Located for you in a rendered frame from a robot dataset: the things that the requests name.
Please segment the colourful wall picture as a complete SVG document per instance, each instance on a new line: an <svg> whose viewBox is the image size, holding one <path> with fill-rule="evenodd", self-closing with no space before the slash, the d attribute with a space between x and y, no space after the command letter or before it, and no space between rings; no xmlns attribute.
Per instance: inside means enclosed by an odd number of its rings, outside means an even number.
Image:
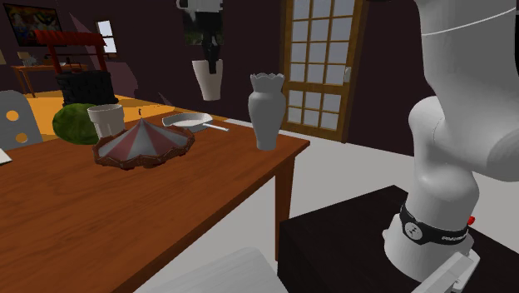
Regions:
<svg viewBox="0 0 519 293"><path fill-rule="evenodd" d="M37 41L36 30L62 30L54 8L10 3L4 3L3 6L20 47L42 47Z"/></svg>

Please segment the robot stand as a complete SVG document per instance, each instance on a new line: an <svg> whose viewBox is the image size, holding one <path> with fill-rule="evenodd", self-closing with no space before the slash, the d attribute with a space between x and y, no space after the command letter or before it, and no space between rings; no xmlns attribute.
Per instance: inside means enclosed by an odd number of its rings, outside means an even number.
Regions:
<svg viewBox="0 0 519 293"><path fill-rule="evenodd" d="M418 282L385 256L382 232L407 197L387 186L283 221L278 276L289 293L411 293ZM481 260L462 293L519 293L519 254L470 229Z"/></svg>

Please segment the green watermelon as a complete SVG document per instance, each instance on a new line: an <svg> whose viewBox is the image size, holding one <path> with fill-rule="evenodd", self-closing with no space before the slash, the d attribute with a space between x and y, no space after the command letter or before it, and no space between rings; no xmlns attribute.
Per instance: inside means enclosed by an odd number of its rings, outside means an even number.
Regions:
<svg viewBox="0 0 519 293"><path fill-rule="evenodd" d="M93 107L89 103L73 103L58 111L52 127L55 134L62 140L78 145L95 145L99 137L91 122L87 109Z"/></svg>

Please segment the small window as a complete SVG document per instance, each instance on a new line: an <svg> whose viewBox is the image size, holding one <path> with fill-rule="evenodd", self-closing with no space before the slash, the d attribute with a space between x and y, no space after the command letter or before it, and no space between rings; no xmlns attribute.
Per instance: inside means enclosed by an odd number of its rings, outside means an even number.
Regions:
<svg viewBox="0 0 519 293"><path fill-rule="evenodd" d="M104 51L106 53L117 53L115 38L111 29L111 22L109 20L104 20L97 22L96 25L105 43Z"/></svg>

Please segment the grey frying pan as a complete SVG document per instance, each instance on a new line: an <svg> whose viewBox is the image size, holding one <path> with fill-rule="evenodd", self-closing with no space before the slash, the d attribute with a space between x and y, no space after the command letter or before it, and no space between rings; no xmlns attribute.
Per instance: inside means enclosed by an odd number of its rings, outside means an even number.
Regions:
<svg viewBox="0 0 519 293"><path fill-rule="evenodd" d="M184 112L162 118L164 127L176 126L183 127L191 132L199 132L206 128L214 128L224 132L229 129L225 127L218 127L213 124L213 117L207 113L200 112Z"/></svg>

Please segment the wooden side table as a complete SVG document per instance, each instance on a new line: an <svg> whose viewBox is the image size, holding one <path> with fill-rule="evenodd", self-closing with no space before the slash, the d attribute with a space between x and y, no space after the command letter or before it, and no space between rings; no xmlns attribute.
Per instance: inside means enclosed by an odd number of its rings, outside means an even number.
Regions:
<svg viewBox="0 0 519 293"><path fill-rule="evenodd" d="M88 66L86 64L82 64L79 62L72 62L72 63L61 62L59 67L63 71L74 71L74 70L86 71L88 69ZM30 92L33 97L36 97L36 95L35 95L35 92L33 91L30 78L28 77L27 74L29 72L45 72L45 71L54 71L55 70L52 61L47 62L46 64L43 64L43 65L11 66L11 69L14 71L15 77L21 86L22 93L27 94L28 92Z"/></svg>

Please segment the white cup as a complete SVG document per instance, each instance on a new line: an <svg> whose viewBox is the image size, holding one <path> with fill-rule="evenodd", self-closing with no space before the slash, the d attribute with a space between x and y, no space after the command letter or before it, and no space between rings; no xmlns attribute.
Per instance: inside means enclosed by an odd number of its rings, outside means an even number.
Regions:
<svg viewBox="0 0 519 293"><path fill-rule="evenodd" d="M122 105L105 104L89 107L87 113L99 138L114 136L125 129Z"/></svg>

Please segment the brown wooden table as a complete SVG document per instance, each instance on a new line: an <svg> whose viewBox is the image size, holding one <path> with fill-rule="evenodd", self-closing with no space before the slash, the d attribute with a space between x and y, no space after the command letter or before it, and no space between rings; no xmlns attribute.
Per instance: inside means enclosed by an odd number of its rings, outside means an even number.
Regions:
<svg viewBox="0 0 519 293"><path fill-rule="evenodd" d="M309 142L261 151L250 127L217 122L184 155L130 171L52 140L0 166L0 293L133 293L267 181L289 217L294 160Z"/></svg>

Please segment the dark green wall picture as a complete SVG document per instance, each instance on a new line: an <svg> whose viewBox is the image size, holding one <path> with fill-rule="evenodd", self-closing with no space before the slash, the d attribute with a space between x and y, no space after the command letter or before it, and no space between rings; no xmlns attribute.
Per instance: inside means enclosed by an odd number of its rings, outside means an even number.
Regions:
<svg viewBox="0 0 519 293"><path fill-rule="evenodd" d="M212 39L214 44L224 43L222 12L184 12L182 17L187 45L200 45L204 32L215 34Z"/></svg>

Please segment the red grey striped tent roof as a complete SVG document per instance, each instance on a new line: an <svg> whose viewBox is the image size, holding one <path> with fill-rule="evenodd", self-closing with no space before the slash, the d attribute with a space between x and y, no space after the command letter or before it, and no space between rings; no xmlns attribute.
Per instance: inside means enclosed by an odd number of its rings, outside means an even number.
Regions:
<svg viewBox="0 0 519 293"><path fill-rule="evenodd" d="M128 171L137 166L153 168L184 156L194 143L190 130L157 126L141 118L129 130L101 138L92 147L92 153L96 164Z"/></svg>

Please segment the grey vase with scalloped rim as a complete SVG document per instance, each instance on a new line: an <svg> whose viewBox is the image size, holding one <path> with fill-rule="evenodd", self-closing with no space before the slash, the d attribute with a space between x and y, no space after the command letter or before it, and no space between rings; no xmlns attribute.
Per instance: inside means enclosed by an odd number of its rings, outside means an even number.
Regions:
<svg viewBox="0 0 519 293"><path fill-rule="evenodd" d="M286 111L286 98L282 93L284 75L258 73L250 75L253 92L249 95L248 109L254 128L257 148L271 151Z"/></svg>

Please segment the white tapered pot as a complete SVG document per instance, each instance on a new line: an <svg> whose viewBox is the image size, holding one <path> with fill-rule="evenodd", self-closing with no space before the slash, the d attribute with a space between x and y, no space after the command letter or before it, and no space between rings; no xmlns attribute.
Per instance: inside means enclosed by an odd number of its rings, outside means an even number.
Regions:
<svg viewBox="0 0 519 293"><path fill-rule="evenodd" d="M192 67L205 101L220 100L220 89L223 73L223 60L216 62L216 73L211 74L209 63L206 60L192 62Z"/></svg>

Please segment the grey chair with round holes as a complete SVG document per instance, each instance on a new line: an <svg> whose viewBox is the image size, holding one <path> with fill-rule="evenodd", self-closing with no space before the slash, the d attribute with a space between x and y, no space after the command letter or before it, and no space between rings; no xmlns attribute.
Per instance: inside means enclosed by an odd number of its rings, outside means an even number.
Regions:
<svg viewBox="0 0 519 293"><path fill-rule="evenodd" d="M4 151L42 142L31 106L14 90L0 91L0 148Z"/></svg>

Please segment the wooden glazed door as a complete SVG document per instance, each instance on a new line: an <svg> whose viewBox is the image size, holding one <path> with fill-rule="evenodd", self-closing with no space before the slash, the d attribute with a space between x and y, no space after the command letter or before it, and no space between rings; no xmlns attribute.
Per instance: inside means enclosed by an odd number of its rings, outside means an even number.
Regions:
<svg viewBox="0 0 519 293"><path fill-rule="evenodd" d="M282 128L345 143L368 0L284 0Z"/></svg>

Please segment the black well with red roof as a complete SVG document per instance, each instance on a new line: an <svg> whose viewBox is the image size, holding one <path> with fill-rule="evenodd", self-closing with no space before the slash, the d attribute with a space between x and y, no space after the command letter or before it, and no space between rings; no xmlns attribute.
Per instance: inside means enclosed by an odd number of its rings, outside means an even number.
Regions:
<svg viewBox="0 0 519 293"><path fill-rule="evenodd" d="M37 41L48 47L64 106L73 103L99 106L119 102L113 91L111 74L107 71L103 50L106 44L100 33L36 30L35 34ZM55 46L93 46L100 69L83 71L82 66L79 66L79 70L71 69L64 72L59 64Z"/></svg>

